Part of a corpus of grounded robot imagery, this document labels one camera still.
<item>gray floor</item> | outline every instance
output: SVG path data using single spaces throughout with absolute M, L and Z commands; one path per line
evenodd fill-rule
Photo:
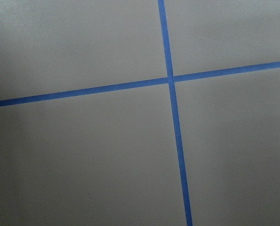
M 165 0 L 174 75 L 280 61 L 280 1 Z M 157 0 L 0 0 L 0 100 L 166 77 Z M 177 82 L 194 226 L 280 226 L 280 68 Z M 168 85 L 0 107 L 0 226 L 185 226 Z

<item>floor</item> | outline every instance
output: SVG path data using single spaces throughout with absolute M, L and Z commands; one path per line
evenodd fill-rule
M 280 226 L 280 1 L 0 0 L 0 226 Z

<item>horizontal blue line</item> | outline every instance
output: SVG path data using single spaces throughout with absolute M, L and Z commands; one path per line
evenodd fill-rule
M 279 68 L 279 67 L 280 67 L 280 61 L 261 64 L 261 65 L 250 65 L 250 66 L 244 66 L 244 67 L 228 68 L 228 69 L 222 69 L 222 70 L 216 70 L 216 71 L 210 71 L 210 72 L 199 72 L 199 73 L 193 73 L 193 74 L 178 75 L 178 76 L 174 76 L 173 80 L 174 80 L 174 82 L 188 81 L 188 80 L 217 77 L 217 76 L 229 75 L 229 74 L 261 71 L 261 70 L 273 69 L 273 68 Z
M 18 105 L 18 104 L 24 104 L 24 103 L 30 103 L 36 101 L 43 101 L 43 100 L 59 99 L 65 97 L 82 96 L 82 95 L 88 95 L 94 93 L 110 92 L 110 91 L 122 90 L 122 89 L 131 89 L 137 87 L 166 84 L 167 81 L 168 81 L 167 78 L 150 79 L 144 81 L 134 81 L 134 82 L 128 82 L 128 83 L 122 83 L 116 85 L 88 88 L 88 89 L 78 89 L 78 90 L 71 90 L 65 92 L 43 94 L 43 95 L 37 95 L 31 97 L 20 97 L 15 99 L 0 100 L 0 107 L 8 106 L 8 105 Z

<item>vertical blue line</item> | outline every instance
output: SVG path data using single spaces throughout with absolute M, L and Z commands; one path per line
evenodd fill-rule
M 172 63 L 172 56 L 171 56 L 171 52 L 170 52 L 164 0 L 158 0 L 158 5 L 159 5 L 162 37 L 163 37 L 163 46 L 164 46 L 169 94 L 170 94 L 170 100 L 171 100 L 171 105 L 172 105 L 173 126 L 174 126 L 174 133 L 175 133 L 177 152 L 178 152 L 178 160 L 179 160 L 186 223 L 187 223 L 187 226 L 192 226 L 190 200 L 189 200 L 189 192 L 188 192 L 188 185 L 187 185 L 187 177 L 186 177 L 186 169 L 185 169 L 185 161 L 184 161 L 184 153 L 183 153 L 183 145 L 182 145 L 182 137 L 181 137 L 177 96 L 176 96 L 176 89 L 175 89 L 174 81 L 173 81 L 173 63 Z

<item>blue grout line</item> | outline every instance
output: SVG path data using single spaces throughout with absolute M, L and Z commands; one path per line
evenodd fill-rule
M 144 81 L 134 81 L 116 85 L 109 85 L 109 86 L 101 86 L 101 87 L 94 87 L 88 89 L 78 89 L 78 90 L 71 90 L 65 92 L 58 92 L 58 93 L 50 93 L 50 94 L 43 94 L 31 97 L 20 97 L 8 100 L 0 100 L 0 107 L 1 106 L 8 106 L 8 105 L 18 105 L 36 101 L 43 101 L 43 100 L 52 100 L 52 99 L 59 99 L 65 97 L 75 97 L 75 96 L 82 96 L 94 93 L 103 93 L 103 92 L 110 92 L 115 90 L 122 90 L 122 89 L 131 89 L 137 87 L 144 87 L 144 86 L 153 86 L 159 84 L 166 84 L 167 78 L 159 78 L 159 79 L 150 79 Z
M 181 177 L 183 201 L 184 201 L 184 208 L 185 208 L 185 217 L 186 217 L 187 226 L 192 226 L 190 199 L 189 199 L 186 168 L 185 168 L 185 161 L 184 161 L 177 96 L 176 96 L 176 90 L 175 90 L 174 81 L 173 81 L 173 64 L 172 64 L 172 56 L 171 56 L 171 52 L 170 52 L 169 35 L 168 35 L 168 30 L 167 30 L 167 21 L 166 21 L 164 0 L 158 0 L 158 5 L 159 5 L 162 37 L 163 37 L 163 46 L 164 46 L 167 78 L 168 78 L 168 87 L 169 87 L 170 101 L 171 101 L 172 114 L 173 114 L 173 126 L 174 126 L 174 133 L 175 133 L 175 138 L 176 138 L 176 146 L 177 146 L 178 161 L 179 161 L 179 168 L 180 168 L 180 177 Z
M 223 76 L 229 74 L 254 72 L 254 71 L 261 71 L 261 70 L 267 70 L 273 68 L 280 68 L 280 61 L 260 64 L 260 65 L 250 65 L 250 66 L 227 68 L 227 69 L 209 71 L 209 72 L 199 72 L 199 73 L 178 75 L 178 76 L 174 76 L 173 80 L 174 82 L 189 81 L 194 79 L 211 78 L 211 77 L 217 77 L 217 76 Z

